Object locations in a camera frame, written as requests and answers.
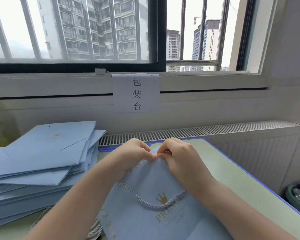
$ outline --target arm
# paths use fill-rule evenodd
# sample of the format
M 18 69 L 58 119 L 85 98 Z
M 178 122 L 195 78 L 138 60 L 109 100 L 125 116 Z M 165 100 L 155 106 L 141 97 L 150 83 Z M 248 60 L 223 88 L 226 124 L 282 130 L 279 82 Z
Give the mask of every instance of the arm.
M 172 155 L 165 153 L 166 150 L 170 150 Z M 157 153 L 158 158 L 166 160 L 171 173 L 185 190 L 207 207 L 235 240 L 296 240 L 218 182 L 192 145 L 171 138 L 161 145 Z
M 114 183 L 141 159 L 156 160 L 151 149 L 131 139 L 96 164 L 38 222 L 24 240 L 86 239 Z

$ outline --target blue table edge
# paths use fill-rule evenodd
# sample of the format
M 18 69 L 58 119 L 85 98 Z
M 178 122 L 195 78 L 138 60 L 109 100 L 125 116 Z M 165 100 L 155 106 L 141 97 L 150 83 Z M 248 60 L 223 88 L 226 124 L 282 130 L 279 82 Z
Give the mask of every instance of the blue table edge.
M 261 184 L 263 187 L 265 187 L 267 190 L 269 190 L 272 194 L 274 194 L 277 198 L 279 198 L 282 202 L 284 202 L 287 206 L 289 206 L 292 210 L 294 210 L 296 213 L 300 215 L 300 211 L 298 211 L 296 208 L 294 208 L 292 205 L 290 205 L 288 202 L 286 202 L 283 198 L 281 198 L 278 194 L 276 194 L 272 189 L 270 189 L 268 186 L 266 186 L 264 183 L 262 183 L 259 179 L 254 177 L 252 174 L 250 174 L 247 170 L 245 170 L 243 167 L 241 167 L 238 163 L 236 163 L 234 160 L 232 160 L 230 157 L 228 157 L 226 154 L 224 154 L 222 151 L 220 151 L 218 148 L 216 148 L 214 145 L 212 145 L 210 142 L 208 142 L 203 137 L 188 137 L 188 138 L 181 138 L 182 141 L 187 140 L 193 140 L 193 139 L 202 139 L 206 141 L 208 144 L 210 144 L 213 148 L 217 149 L 220 153 L 222 153 L 226 158 L 228 158 L 230 161 L 232 161 L 235 165 L 237 165 L 240 169 L 242 169 L 245 173 L 247 173 L 249 176 L 251 176 L 255 181 L 257 181 L 259 184 Z M 165 140 L 156 140 L 151 142 L 146 142 L 148 146 L 151 146 L 152 144 L 161 143 Z M 119 147 L 120 145 L 116 146 L 101 146 L 99 147 L 100 152 L 112 152 L 114 149 Z

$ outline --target hand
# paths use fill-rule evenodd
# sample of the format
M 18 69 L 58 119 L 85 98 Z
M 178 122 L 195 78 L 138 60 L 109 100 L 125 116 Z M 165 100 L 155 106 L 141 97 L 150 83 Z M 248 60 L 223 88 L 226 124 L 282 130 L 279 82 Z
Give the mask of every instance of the hand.
M 164 141 L 157 151 L 184 189 L 197 200 L 217 183 L 194 147 L 177 138 Z
M 120 180 L 133 167 L 135 167 L 142 159 L 147 161 L 155 161 L 157 156 L 150 153 L 151 148 L 139 139 L 130 139 L 113 150 L 108 156 L 108 162 L 112 162 L 112 166 L 116 172 L 116 180 Z

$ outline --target person's left hand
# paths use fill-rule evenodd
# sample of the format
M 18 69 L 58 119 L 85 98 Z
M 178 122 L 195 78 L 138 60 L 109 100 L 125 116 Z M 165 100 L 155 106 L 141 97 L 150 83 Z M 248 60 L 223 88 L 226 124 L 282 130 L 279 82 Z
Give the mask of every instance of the person's left hand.
M 156 154 L 150 153 L 151 148 L 139 139 L 130 139 L 113 150 L 108 156 L 108 162 L 111 161 L 116 171 L 117 181 L 122 179 L 124 175 L 133 167 L 135 167 L 142 159 L 147 161 L 155 161 Z

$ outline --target black gap line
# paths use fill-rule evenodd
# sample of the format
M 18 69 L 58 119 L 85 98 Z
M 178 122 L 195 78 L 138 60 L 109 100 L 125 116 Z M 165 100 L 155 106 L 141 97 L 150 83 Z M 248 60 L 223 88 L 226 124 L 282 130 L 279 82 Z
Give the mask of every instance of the black gap line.
M 267 90 L 263 88 L 226 88 L 226 89 L 204 89 L 204 90 L 180 90 L 180 91 L 162 91 L 160 93 L 184 93 L 184 92 L 221 92 L 221 91 L 253 91 Z M 0 100 L 13 99 L 49 99 L 49 98 L 72 98 L 72 97 L 96 97 L 96 96 L 113 96 L 113 93 L 96 93 L 96 94 L 72 94 L 72 95 L 48 95 L 48 96 L 17 96 L 17 97 L 0 97 Z

